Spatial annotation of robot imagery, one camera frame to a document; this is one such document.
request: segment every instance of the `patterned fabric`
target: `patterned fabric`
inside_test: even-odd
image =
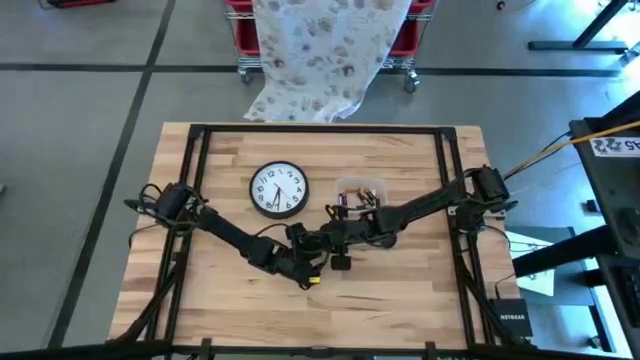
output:
[[[265,87],[245,115],[332,122],[353,114],[411,0],[253,0]]]

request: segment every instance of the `sticker label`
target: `sticker label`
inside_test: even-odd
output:
[[[590,139],[591,149],[599,157],[640,157],[640,138],[606,137]]]

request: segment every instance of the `analog clock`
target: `analog clock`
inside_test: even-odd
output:
[[[273,161],[253,174],[249,197],[262,215],[285,219],[300,212],[307,204],[309,183],[298,166],[288,161]]]

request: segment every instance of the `metal cart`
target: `metal cart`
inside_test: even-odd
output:
[[[415,55],[420,49],[427,25],[433,19],[438,1],[413,0],[396,42],[382,64],[382,69],[405,74],[404,89],[408,93],[415,92],[420,83],[415,71]],[[238,74],[243,84],[249,84],[250,69],[262,68],[251,0],[224,0],[224,2],[225,15],[236,45]]]

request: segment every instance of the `wooden table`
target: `wooden table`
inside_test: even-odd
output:
[[[163,187],[177,181],[189,125],[164,125],[150,182]],[[488,164],[480,128],[456,130],[463,167]],[[448,152],[447,159],[451,167]],[[340,177],[383,179],[391,205],[441,186],[433,136],[224,132],[212,135],[201,192],[222,216],[256,232],[273,220],[252,207],[248,184],[254,171],[272,160],[291,161],[307,174],[307,207],[286,222],[301,221],[308,229],[329,220],[324,205],[335,203],[335,181]],[[142,217],[138,227],[151,223]],[[501,222],[489,223],[503,227]],[[111,337],[120,335],[151,298],[165,233],[156,227],[135,237]],[[286,241],[282,228],[268,234]],[[484,231],[478,247],[492,294],[495,282],[513,273],[508,246],[498,232]],[[219,346],[415,349],[434,341],[439,349],[466,348],[444,211],[412,223],[392,249],[353,247],[350,254],[350,271],[327,266],[322,283],[302,291],[290,280],[249,266],[223,241],[196,231],[174,344],[197,346],[209,337]],[[515,280],[503,281],[500,293],[519,296]],[[476,339],[481,342],[481,323],[471,299]],[[158,336],[165,321],[166,306]]]

